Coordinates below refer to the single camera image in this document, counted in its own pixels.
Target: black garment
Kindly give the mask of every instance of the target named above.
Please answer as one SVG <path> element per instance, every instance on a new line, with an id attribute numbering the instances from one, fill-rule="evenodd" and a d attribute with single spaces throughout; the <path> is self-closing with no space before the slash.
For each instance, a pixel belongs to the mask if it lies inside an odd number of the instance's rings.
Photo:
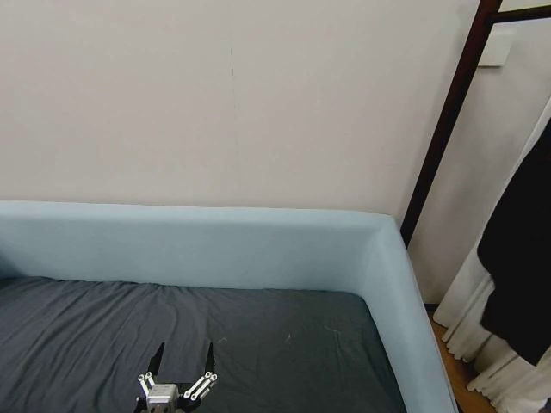
<path id="1" fill-rule="evenodd" d="M 496 206 L 478 255 L 496 285 L 480 323 L 537 364 L 551 346 L 551 121 Z"/>

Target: dark gray bed sheet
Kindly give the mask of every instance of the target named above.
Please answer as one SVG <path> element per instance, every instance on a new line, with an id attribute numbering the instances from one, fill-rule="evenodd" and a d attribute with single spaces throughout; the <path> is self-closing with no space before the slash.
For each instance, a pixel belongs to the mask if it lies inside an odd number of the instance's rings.
<path id="1" fill-rule="evenodd" d="M 159 381 L 192 382 L 214 343 L 201 413 L 405 412 L 368 308 L 347 293 L 0 280 L 0 409 L 132 412 Z"/>

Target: dark wooden pole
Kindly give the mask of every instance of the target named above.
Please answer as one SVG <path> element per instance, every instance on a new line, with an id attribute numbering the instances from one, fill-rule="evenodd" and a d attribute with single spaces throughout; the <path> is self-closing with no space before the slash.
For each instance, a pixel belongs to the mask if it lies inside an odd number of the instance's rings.
<path id="1" fill-rule="evenodd" d="M 488 17 L 498 13 L 501 2 L 502 0 L 481 0 L 479 8 L 476 10 L 473 25 L 468 33 L 459 64 L 446 96 L 446 101 L 432 135 L 432 140 L 430 141 L 429 150 L 413 189 L 413 195 L 407 208 L 404 222 L 400 228 L 406 246 L 412 240 L 415 226 L 429 195 L 430 186 L 434 181 L 449 137 L 454 130 L 454 125 L 461 111 L 461 106 L 463 106 L 463 102 L 465 101 L 465 96 L 467 96 L 468 88 L 473 81 L 480 56 L 492 31 L 493 22 Z"/>
<path id="2" fill-rule="evenodd" d="M 532 7 L 530 9 L 502 11 L 490 15 L 488 19 L 492 23 L 521 22 L 525 20 L 547 19 L 551 17 L 551 5 Z"/>

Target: bed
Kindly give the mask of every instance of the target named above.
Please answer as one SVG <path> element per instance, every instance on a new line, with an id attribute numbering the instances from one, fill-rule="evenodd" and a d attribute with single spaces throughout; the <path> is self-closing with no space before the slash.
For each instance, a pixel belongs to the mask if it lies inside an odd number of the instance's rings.
<path id="1" fill-rule="evenodd" d="M 178 381 L 214 343 L 205 413 L 456 411 L 388 216 L 5 201 L 0 276 L 14 411 L 131 411 L 160 342 Z"/>

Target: light blue bed frame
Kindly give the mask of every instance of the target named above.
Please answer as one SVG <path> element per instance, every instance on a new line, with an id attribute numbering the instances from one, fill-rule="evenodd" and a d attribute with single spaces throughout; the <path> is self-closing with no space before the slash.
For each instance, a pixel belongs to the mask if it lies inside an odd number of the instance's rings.
<path id="1" fill-rule="evenodd" d="M 386 215 L 0 201 L 0 276 L 14 275 L 355 293 L 377 324 L 407 411 L 457 411 Z"/>

